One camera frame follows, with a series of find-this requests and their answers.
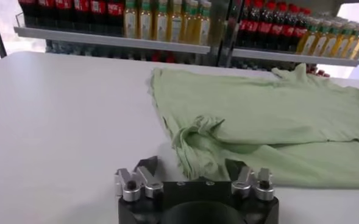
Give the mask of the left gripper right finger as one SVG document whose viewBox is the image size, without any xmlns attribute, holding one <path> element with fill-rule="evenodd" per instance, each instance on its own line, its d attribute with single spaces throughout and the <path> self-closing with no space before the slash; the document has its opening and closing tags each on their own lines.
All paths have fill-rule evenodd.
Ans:
<svg viewBox="0 0 359 224">
<path fill-rule="evenodd" d="M 246 163 L 225 159 L 225 165 L 231 182 L 231 192 L 240 199 L 254 196 L 261 201 L 274 199 L 274 185 L 269 168 L 262 167 L 258 173 Z"/>
</svg>

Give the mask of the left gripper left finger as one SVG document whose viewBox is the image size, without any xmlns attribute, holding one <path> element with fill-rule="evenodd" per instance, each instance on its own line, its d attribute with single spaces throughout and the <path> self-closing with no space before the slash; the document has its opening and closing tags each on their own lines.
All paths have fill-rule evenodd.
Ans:
<svg viewBox="0 0 359 224">
<path fill-rule="evenodd" d="M 146 198 L 158 199 L 163 195 L 163 182 L 155 177 L 158 157 L 152 156 L 141 159 L 130 173 L 126 168 L 120 168 L 115 173 L 116 196 L 124 201 L 138 201 L 141 194 Z"/>
</svg>

